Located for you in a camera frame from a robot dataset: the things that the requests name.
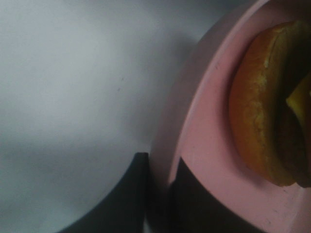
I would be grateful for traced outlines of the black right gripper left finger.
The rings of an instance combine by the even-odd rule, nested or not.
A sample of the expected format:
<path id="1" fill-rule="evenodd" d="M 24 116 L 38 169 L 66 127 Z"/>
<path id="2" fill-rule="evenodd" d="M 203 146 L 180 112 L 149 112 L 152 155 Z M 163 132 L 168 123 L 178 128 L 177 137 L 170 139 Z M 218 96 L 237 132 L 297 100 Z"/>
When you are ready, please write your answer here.
<path id="1" fill-rule="evenodd" d="M 114 189 L 62 233 L 142 233 L 149 157 L 138 152 Z"/>

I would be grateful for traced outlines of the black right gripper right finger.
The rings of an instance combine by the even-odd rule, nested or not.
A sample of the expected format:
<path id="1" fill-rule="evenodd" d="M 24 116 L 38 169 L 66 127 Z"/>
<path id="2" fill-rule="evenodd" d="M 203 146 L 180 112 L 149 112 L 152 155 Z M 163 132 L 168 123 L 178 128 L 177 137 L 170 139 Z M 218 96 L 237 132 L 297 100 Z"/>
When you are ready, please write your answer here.
<path id="1" fill-rule="evenodd" d="M 183 160 L 171 186 L 170 232 L 260 233 L 216 200 L 196 179 Z"/>

